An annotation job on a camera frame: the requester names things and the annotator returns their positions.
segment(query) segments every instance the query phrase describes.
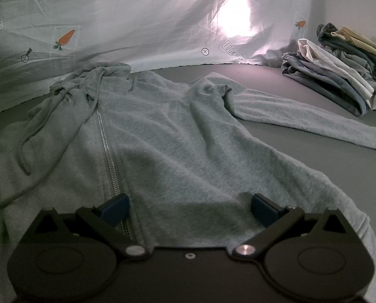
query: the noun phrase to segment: yellow folded garment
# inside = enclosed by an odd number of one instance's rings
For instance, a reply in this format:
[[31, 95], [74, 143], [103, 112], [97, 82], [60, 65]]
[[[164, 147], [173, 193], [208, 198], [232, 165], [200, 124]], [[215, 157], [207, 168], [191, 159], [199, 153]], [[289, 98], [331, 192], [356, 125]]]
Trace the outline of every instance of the yellow folded garment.
[[344, 41], [352, 43], [356, 47], [360, 47], [363, 50], [376, 55], [376, 43], [348, 27], [342, 27], [336, 32], [332, 32], [331, 35], [334, 37], [339, 37]]

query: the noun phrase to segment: bright light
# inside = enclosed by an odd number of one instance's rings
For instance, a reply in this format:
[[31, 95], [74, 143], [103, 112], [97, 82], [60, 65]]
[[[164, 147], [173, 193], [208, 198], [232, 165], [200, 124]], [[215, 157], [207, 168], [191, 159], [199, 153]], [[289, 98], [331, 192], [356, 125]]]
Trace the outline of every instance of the bright light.
[[253, 36], [256, 31], [251, 29], [250, 16], [248, 0], [226, 0], [217, 14], [218, 27], [227, 37]]

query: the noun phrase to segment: drawstring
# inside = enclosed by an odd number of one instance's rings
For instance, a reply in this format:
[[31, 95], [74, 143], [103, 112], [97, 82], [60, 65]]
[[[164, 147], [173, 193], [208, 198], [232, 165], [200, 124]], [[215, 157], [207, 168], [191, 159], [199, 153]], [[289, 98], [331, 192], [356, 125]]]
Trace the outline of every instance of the drawstring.
[[[93, 115], [93, 113], [95, 112], [96, 110], [96, 107], [97, 107], [97, 104], [98, 104], [98, 95], [100, 93], [100, 87], [101, 87], [101, 80], [102, 80], [102, 77], [104, 76], [106, 70], [103, 70], [99, 76], [98, 76], [98, 85], [97, 85], [97, 91], [96, 91], [96, 96], [94, 98], [94, 101], [93, 101], [93, 105], [91, 106], [91, 108], [89, 109], [88, 111], [88, 114], [86, 115], [85, 119], [84, 119], [84, 122], [87, 122], [87, 120]], [[61, 91], [60, 93], [64, 92], [64, 94], [62, 95], [62, 97], [60, 99], [58, 99], [58, 102], [54, 105], [54, 108], [56, 108], [58, 106], [58, 104], [64, 99], [65, 95], [73, 88], [79, 86], [79, 84], [75, 84], [73, 86], [71, 86], [70, 88], [66, 89], [65, 91]], [[30, 132], [29, 135], [27, 135], [24, 140], [21, 140], [21, 145], [20, 145], [20, 148], [19, 150], [17, 150], [17, 155], [18, 155], [18, 161], [21, 163], [19, 163], [19, 166], [27, 173], [27, 175], [31, 174], [28, 170], [28, 167], [26, 166], [25, 164], [25, 160], [24, 160], [24, 157], [22, 155], [22, 145], [27, 141], [29, 140], [30, 137], [32, 137], [33, 135], [35, 135], [43, 126], [44, 124], [46, 124], [49, 116], [52, 114], [53, 112], [53, 109], [54, 108], [51, 108], [48, 115], [44, 118], [44, 120], [32, 131]], [[74, 135], [70, 138], [69, 142], [73, 141], [73, 139], [77, 136], [78, 134], [78, 131], [75, 131], [74, 132]], [[59, 158], [57, 160], [60, 159], [60, 157], [62, 156], [62, 154], [64, 153], [64, 151], [66, 150], [67, 147], [65, 147], [63, 149], [63, 151], [61, 152]], [[51, 171], [55, 168], [56, 166], [56, 163], [52, 163], [52, 165], [47, 168], [45, 170], [45, 172], [42, 174], [42, 176], [40, 177], [40, 179], [36, 180], [36, 181], [33, 181], [33, 183], [31, 183], [29, 186], [25, 187], [23, 190], [21, 190], [20, 192], [10, 196], [10, 197], [7, 197], [6, 199], [3, 199], [2, 201], [0, 201], [0, 210], [2, 210], [3, 208], [6, 208], [8, 205], [10, 205], [14, 200], [20, 198], [21, 196], [23, 196], [24, 194], [26, 194], [27, 192], [31, 191], [32, 189], [34, 189], [39, 183], [41, 183], [41, 181], [46, 178], [50, 173]]]

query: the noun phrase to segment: triangular cutout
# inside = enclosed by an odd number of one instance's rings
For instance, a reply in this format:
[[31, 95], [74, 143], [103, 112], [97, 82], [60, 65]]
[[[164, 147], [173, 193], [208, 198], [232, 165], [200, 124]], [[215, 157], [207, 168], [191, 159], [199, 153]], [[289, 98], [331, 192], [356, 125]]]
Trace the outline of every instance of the triangular cutout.
[[324, 230], [331, 232], [340, 232], [342, 234], [345, 233], [345, 229], [343, 228], [336, 215], [330, 215], [328, 217], [327, 223], [324, 226]]
[[58, 227], [53, 221], [50, 215], [43, 217], [42, 221], [38, 224], [37, 229], [35, 230], [36, 234], [42, 234], [46, 232], [57, 231]]

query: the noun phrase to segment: carrot print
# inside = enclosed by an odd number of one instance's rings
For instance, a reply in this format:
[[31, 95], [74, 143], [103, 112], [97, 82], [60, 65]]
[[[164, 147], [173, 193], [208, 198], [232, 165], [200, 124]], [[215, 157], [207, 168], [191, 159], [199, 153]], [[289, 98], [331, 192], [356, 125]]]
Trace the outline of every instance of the carrot print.
[[297, 22], [295, 25], [298, 29], [301, 29], [304, 27], [304, 25], [306, 25], [306, 22], [302, 20], [301, 22]]
[[66, 33], [64, 36], [62, 36], [59, 41], [55, 42], [55, 45], [53, 46], [54, 49], [59, 48], [59, 51], [62, 51], [62, 45], [66, 45], [69, 43], [70, 39], [72, 38], [74, 34], [74, 29], [72, 29], [69, 33]]

